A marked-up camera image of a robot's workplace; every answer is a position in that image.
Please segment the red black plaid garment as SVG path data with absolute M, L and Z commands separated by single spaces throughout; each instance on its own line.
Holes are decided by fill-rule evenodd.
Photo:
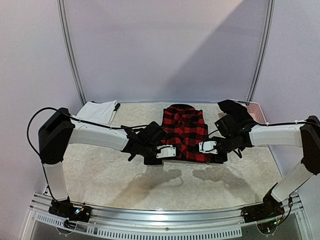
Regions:
M 188 104 L 172 104 L 163 110 L 161 126 L 167 133 L 162 144 L 176 148 L 174 160 L 201 164 L 209 162 L 210 155 L 201 153 L 199 149 L 199 143 L 208 135 L 208 125 L 201 109 Z

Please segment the white green raglan t-shirt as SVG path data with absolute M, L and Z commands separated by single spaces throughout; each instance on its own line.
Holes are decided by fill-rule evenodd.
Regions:
M 120 106 L 117 100 L 103 103 L 88 101 L 75 116 L 80 120 L 109 126 Z

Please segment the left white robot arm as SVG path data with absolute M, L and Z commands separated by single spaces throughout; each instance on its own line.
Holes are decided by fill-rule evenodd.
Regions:
M 63 160 L 71 144 L 110 148 L 130 155 L 155 158 L 159 153 L 166 133 L 156 122 L 141 126 L 111 127 L 101 123 L 77 119 L 68 109 L 60 108 L 40 127 L 38 131 L 39 158 L 44 168 L 49 192 L 55 202 L 55 209 L 63 216 L 74 213 L 69 202 L 65 183 Z

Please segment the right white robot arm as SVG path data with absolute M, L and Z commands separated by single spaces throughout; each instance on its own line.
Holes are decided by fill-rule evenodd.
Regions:
M 236 122 L 227 114 L 215 122 L 221 137 L 206 140 L 199 149 L 206 154 L 225 157 L 227 153 L 258 146 L 295 146 L 302 148 L 300 162 L 269 193 L 270 199 L 259 206 L 262 218 L 278 210 L 278 203 L 320 173 L 320 122 L 316 116 L 303 121 L 258 123 L 253 119 Z

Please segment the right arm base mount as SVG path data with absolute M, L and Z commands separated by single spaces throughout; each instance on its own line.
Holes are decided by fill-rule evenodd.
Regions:
M 281 201 L 277 201 L 269 191 L 262 199 L 262 203 L 250 205 L 241 209 L 241 216 L 245 223 L 257 222 L 283 216 L 285 209 Z

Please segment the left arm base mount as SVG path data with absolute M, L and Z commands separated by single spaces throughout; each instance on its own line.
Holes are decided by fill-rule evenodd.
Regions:
M 93 208 L 81 203 L 80 205 L 74 205 L 70 202 L 70 199 L 63 201 L 52 200 L 48 212 L 52 215 L 68 219 L 74 222 L 88 223 Z

